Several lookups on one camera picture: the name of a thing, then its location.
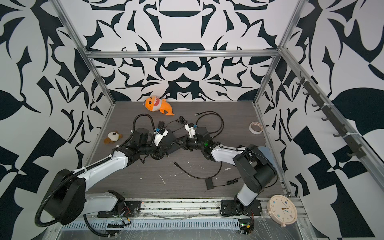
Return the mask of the black power adapter with cord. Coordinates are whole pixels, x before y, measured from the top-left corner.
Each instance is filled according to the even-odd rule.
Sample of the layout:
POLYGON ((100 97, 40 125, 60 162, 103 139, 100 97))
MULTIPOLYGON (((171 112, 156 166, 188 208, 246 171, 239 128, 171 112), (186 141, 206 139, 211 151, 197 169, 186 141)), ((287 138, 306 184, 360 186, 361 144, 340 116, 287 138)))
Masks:
POLYGON ((188 123, 188 121, 183 116, 179 116, 177 119, 172 120, 167 124, 165 122, 160 121, 158 124, 158 129, 160 129, 160 128, 166 129, 169 125, 171 125, 173 123, 178 123, 178 124, 182 125, 179 129, 173 130, 172 132, 174 133, 180 129, 183 129, 184 126, 188 123))

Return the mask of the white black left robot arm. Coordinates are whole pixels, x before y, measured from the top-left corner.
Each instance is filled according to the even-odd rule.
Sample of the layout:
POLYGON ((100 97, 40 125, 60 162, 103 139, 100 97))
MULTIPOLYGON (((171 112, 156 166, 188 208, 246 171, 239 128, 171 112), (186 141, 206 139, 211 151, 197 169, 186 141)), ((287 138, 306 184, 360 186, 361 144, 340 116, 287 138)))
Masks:
POLYGON ((71 223, 90 207, 91 199, 86 193, 91 187, 136 161, 144 163, 149 155, 163 157, 175 139, 169 129, 155 129, 153 133, 138 129, 107 157, 74 171, 58 172, 38 207, 35 225, 44 228, 57 222, 71 223))

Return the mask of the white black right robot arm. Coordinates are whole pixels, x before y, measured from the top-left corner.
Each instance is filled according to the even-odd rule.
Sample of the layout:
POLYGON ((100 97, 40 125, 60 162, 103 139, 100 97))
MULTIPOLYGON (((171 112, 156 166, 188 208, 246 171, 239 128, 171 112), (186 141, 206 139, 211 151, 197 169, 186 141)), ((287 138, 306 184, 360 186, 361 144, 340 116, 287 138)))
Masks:
POLYGON ((272 163, 255 145, 247 147, 227 147, 215 139, 207 128, 189 124, 189 132, 174 141, 184 150, 200 150, 203 156, 213 162, 222 162, 237 168, 244 185, 235 196, 235 202, 241 207, 248 207, 260 192, 278 174, 272 163))

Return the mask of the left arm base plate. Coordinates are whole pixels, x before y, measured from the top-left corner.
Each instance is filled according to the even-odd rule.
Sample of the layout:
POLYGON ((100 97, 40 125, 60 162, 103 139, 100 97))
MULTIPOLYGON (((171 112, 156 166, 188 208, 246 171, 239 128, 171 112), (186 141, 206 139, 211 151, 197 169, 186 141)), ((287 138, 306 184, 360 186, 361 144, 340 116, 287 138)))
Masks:
POLYGON ((98 218, 130 218, 138 214, 141 210, 141 201, 118 201, 114 208, 109 211, 98 212, 98 218))

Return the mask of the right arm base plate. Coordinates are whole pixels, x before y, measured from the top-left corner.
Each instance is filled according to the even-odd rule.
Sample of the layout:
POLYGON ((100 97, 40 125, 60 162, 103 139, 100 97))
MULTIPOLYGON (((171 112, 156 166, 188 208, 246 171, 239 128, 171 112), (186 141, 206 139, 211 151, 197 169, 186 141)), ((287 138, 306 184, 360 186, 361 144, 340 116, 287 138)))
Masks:
POLYGON ((248 206, 244 206, 238 200, 221 200, 220 215, 223 217, 260 216, 262 211, 261 202, 257 199, 254 199, 248 206))

